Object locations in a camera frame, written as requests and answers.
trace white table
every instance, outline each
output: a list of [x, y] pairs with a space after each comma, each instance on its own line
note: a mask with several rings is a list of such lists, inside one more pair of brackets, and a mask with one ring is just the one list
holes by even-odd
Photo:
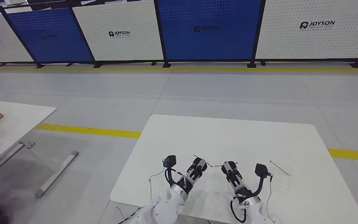
[[[121, 172], [110, 199], [132, 206], [150, 201], [148, 179], [162, 170], [162, 159], [176, 155], [185, 172], [192, 154], [211, 165], [238, 162], [244, 181], [255, 191], [256, 163], [292, 167], [288, 191], [272, 181], [269, 211], [289, 224], [356, 223], [358, 206], [315, 127], [309, 124], [152, 115]], [[266, 203], [266, 179], [259, 195]], [[153, 198], [168, 188], [164, 174], [152, 179]], [[220, 168], [209, 168], [196, 182], [181, 214], [237, 223], [229, 209], [233, 190]]]
[[[0, 101], [0, 113], [4, 115], [0, 119], [0, 166], [23, 146], [31, 148], [34, 143], [25, 141], [24, 136], [55, 111], [56, 108], [47, 106]], [[62, 164], [60, 170], [55, 172], [36, 192], [38, 198], [45, 193], [76, 155], [78, 155], [78, 152], [72, 152]]]

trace perforated panel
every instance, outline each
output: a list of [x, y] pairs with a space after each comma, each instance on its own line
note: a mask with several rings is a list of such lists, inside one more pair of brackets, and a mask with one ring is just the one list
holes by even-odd
[[113, 3], [73, 9], [96, 60], [162, 60], [154, 3]]
[[92, 57], [68, 8], [8, 14], [38, 62], [84, 62]]
[[0, 62], [33, 62], [32, 58], [0, 14]]
[[357, 0], [266, 0], [256, 58], [357, 58], [357, 24]]
[[250, 59], [260, 0], [158, 0], [167, 57]]

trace yellow floor line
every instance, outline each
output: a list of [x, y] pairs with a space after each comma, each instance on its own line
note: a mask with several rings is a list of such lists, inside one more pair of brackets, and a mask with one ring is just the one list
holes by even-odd
[[76, 127], [56, 124], [40, 124], [37, 129], [56, 130], [58, 132], [75, 132], [82, 134], [98, 134], [102, 136], [115, 136], [124, 138], [139, 138], [141, 132], [133, 132], [131, 130], [116, 130], [103, 128]]
[[356, 150], [339, 150], [336, 148], [329, 148], [329, 154], [335, 158], [349, 158], [351, 160], [358, 160], [358, 151]]
[[[134, 132], [132, 130], [116, 130], [103, 128], [89, 128], [77, 127], [57, 124], [40, 124], [37, 129], [41, 130], [55, 130], [58, 132], [75, 132], [81, 134], [97, 134], [102, 136], [115, 136], [123, 138], [139, 138], [141, 132]], [[355, 150], [339, 150], [336, 148], [329, 148], [329, 153], [335, 158], [348, 158], [351, 160], [358, 160], [358, 151]]]
[[101, 68], [0, 68], [0, 71], [250, 71], [250, 72], [358, 72], [356, 68], [228, 68], [228, 67], [101, 67]]

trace joyson logo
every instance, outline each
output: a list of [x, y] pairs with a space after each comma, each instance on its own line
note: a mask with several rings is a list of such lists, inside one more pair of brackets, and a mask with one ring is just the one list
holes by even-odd
[[302, 22], [300, 29], [329, 28], [333, 27], [336, 21]]
[[43, 40], [52, 40], [58, 38], [58, 35], [56, 34], [50, 34], [50, 35], [41, 35], [41, 39]]
[[194, 26], [194, 32], [220, 30], [220, 26]]
[[130, 32], [129, 31], [109, 31], [108, 34], [110, 35], [110, 37], [112, 38], [116, 38], [116, 37], [121, 37], [121, 36], [129, 36]]

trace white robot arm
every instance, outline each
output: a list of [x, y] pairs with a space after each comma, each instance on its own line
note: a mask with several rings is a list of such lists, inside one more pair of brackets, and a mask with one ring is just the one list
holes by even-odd
[[240, 223], [251, 224], [280, 224], [280, 221], [276, 217], [271, 219], [262, 214], [263, 203], [258, 197], [258, 194], [262, 190], [263, 180], [267, 178], [267, 176], [270, 176], [271, 180], [273, 177], [273, 174], [269, 173], [265, 165], [256, 164], [255, 173], [260, 177], [260, 183], [258, 189], [254, 193], [244, 183], [242, 176], [233, 161], [225, 162], [222, 166], [222, 172], [226, 175], [227, 181], [234, 189], [235, 197], [233, 200], [238, 199], [240, 208], [244, 210], [244, 218], [243, 220], [240, 220], [233, 209], [233, 200], [230, 202], [231, 211], [237, 221]]
[[167, 168], [165, 171], [166, 179], [170, 184], [170, 187], [167, 189], [167, 198], [162, 200], [162, 198], [159, 197], [151, 201], [128, 220], [128, 224], [177, 223], [178, 206], [185, 204], [195, 182], [202, 176], [202, 172], [204, 172], [208, 166], [205, 160], [196, 158], [187, 170], [187, 174], [183, 175], [178, 182], [174, 182], [171, 172], [175, 171], [172, 169], [175, 164], [175, 156], [168, 156], [163, 160], [163, 165]]
[[[166, 167], [165, 175], [170, 187], [167, 189], [167, 198], [164, 200], [158, 197], [151, 201], [141, 210], [139, 210], [133, 217], [126, 222], [126, 224], [175, 224], [178, 218], [178, 206], [184, 206], [189, 197], [189, 192], [193, 188], [195, 182], [202, 176], [207, 168], [205, 160], [196, 158], [192, 165], [187, 170], [186, 175], [178, 182], [174, 182], [171, 172], [175, 171], [172, 167], [176, 164], [175, 156], [168, 156], [163, 160], [163, 165]], [[244, 183], [240, 172], [237, 170], [236, 164], [232, 161], [225, 162], [222, 165], [222, 172], [226, 174], [227, 181], [234, 189], [235, 197], [238, 199], [240, 208], [244, 210], [244, 219], [240, 220], [233, 209], [233, 200], [230, 202], [230, 208], [237, 221], [240, 223], [251, 224], [280, 224], [277, 218], [267, 218], [262, 214], [263, 203], [258, 194], [261, 192], [264, 178], [270, 174], [265, 165], [257, 164], [255, 173], [260, 177], [258, 189], [253, 193], [250, 188]]]

